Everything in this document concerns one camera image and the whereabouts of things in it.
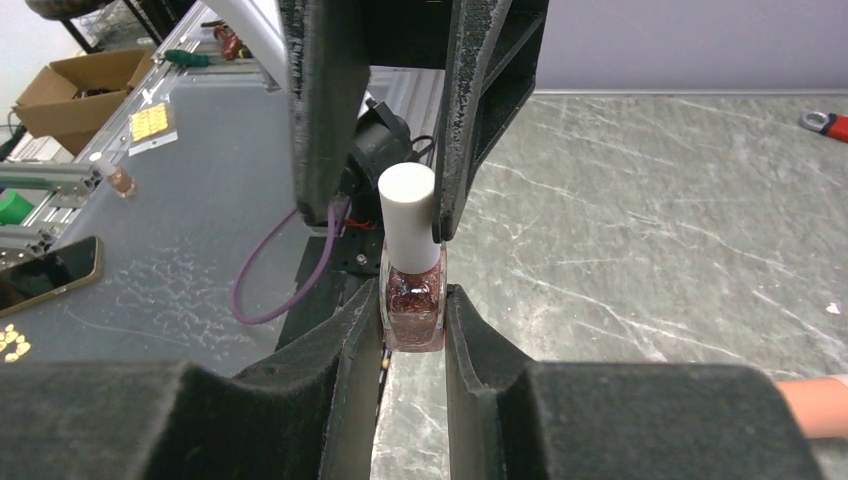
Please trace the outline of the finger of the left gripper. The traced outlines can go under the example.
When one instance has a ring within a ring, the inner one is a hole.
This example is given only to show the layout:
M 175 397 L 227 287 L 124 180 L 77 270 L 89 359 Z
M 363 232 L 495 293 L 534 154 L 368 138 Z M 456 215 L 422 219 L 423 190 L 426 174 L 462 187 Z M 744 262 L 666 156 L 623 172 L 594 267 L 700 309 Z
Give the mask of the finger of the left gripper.
M 526 103 L 548 13 L 545 1 L 456 1 L 436 130 L 433 239 L 452 240 L 475 175 Z
M 370 78 L 358 1 L 279 3 L 289 55 L 294 200 L 304 223 L 327 218 Z

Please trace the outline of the spare nail polish bottle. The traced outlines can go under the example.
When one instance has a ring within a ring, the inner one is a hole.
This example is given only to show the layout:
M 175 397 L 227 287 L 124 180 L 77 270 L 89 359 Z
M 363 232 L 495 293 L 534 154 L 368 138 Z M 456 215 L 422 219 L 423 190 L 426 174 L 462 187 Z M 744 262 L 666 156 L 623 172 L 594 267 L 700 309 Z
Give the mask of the spare nail polish bottle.
M 122 166 L 108 160 L 102 152 L 91 153 L 88 160 L 119 196 L 130 198 L 136 193 L 135 179 Z

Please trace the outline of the black base frame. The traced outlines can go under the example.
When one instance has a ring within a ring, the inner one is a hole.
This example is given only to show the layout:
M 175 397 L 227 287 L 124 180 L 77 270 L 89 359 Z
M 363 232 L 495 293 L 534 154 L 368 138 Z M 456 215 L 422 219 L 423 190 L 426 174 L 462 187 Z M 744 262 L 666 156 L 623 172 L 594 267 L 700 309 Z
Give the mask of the black base frame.
M 377 180 L 401 161 L 427 163 L 433 137 L 412 137 L 404 119 L 382 101 L 368 99 L 340 180 L 341 205 L 337 236 L 326 261 L 324 241 L 308 240 L 296 274 L 304 295 L 286 312 L 276 348 L 297 340 L 335 314 L 363 283 L 379 274 L 384 238 Z

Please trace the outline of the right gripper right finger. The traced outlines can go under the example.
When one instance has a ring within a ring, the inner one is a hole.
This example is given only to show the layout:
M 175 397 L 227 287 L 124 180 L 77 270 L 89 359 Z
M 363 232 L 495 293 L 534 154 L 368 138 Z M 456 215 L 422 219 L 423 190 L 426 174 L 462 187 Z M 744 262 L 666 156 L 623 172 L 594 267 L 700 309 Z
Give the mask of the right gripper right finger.
M 741 365 L 532 359 L 458 285 L 446 304 L 455 479 L 819 479 L 781 394 Z

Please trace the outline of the red adjustable wrench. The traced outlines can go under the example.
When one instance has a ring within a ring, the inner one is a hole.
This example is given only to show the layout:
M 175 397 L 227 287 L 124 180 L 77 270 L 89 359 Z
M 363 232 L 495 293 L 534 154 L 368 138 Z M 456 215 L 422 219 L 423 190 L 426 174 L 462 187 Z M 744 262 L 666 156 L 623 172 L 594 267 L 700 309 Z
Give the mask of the red adjustable wrench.
M 845 115 L 821 111 L 807 111 L 801 114 L 798 123 L 805 130 L 821 136 L 844 143 L 848 140 L 848 119 Z

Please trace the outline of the green handled screwdriver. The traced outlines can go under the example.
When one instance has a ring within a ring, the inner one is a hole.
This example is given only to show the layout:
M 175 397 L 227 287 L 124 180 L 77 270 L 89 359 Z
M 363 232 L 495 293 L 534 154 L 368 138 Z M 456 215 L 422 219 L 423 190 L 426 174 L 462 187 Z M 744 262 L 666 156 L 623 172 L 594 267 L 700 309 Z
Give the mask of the green handled screwdriver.
M 185 68 L 205 68 L 211 66 L 213 59 L 205 54 L 198 54 L 181 49 L 169 49 L 160 53 L 160 60 Z

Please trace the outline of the yellow nail tips sheet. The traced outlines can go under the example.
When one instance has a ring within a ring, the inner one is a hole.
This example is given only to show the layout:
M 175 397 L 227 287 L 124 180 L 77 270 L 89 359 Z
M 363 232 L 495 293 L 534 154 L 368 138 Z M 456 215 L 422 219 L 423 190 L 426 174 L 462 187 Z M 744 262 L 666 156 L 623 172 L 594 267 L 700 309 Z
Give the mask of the yellow nail tips sheet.
M 146 107 L 129 117 L 129 156 L 162 147 L 178 139 L 173 108 L 168 101 Z

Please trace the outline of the black smartphone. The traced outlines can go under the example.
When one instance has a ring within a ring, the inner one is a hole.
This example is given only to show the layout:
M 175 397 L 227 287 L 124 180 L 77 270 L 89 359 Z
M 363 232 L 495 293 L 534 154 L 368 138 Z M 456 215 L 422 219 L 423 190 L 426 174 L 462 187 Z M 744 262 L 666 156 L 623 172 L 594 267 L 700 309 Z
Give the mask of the black smartphone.
M 104 242 L 89 236 L 1 269 L 1 316 L 95 283 L 102 276 Z

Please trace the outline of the green round object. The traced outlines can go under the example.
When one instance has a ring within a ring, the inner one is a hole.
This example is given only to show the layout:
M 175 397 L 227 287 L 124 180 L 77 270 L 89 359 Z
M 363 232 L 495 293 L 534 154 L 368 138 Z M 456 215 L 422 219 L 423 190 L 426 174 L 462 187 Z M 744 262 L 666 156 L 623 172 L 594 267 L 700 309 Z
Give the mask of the green round object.
M 13 189 L 1 190 L 0 223 L 20 225 L 32 212 L 34 205 Z

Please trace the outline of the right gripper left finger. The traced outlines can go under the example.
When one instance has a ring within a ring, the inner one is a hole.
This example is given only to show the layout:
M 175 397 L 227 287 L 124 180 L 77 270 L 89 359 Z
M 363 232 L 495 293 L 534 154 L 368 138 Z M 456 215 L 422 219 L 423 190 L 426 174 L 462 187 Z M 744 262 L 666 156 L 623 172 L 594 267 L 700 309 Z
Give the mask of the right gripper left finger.
M 1 369 L 5 479 L 366 479 L 380 292 L 233 378 L 186 361 Z

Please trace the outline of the glitter nail polish bottle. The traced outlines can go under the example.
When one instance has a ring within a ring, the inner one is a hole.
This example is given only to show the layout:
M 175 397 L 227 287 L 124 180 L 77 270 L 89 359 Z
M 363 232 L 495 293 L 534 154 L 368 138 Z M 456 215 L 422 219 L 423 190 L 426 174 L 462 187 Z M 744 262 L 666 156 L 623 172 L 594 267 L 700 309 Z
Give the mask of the glitter nail polish bottle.
M 444 346 L 446 247 L 431 218 L 435 173 L 420 163 L 389 167 L 378 179 L 384 228 L 380 315 L 393 352 L 428 353 Z

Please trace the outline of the cardboard box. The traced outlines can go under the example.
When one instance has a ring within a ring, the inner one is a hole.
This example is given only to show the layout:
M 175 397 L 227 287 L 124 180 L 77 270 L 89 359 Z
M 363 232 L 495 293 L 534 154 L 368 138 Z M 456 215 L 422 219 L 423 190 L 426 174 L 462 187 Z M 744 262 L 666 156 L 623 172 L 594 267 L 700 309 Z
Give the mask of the cardboard box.
M 153 67 L 153 50 L 136 48 L 57 60 L 43 67 L 13 111 L 36 137 L 78 155 Z

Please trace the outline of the mannequin practice hand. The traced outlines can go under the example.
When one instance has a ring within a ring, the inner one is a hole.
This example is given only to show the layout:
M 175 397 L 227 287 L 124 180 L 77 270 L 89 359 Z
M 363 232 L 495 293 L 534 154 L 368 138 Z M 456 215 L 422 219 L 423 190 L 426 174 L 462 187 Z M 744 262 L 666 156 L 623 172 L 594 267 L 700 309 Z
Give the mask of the mannequin practice hand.
M 796 423 L 808 439 L 847 437 L 847 375 L 778 381 Z

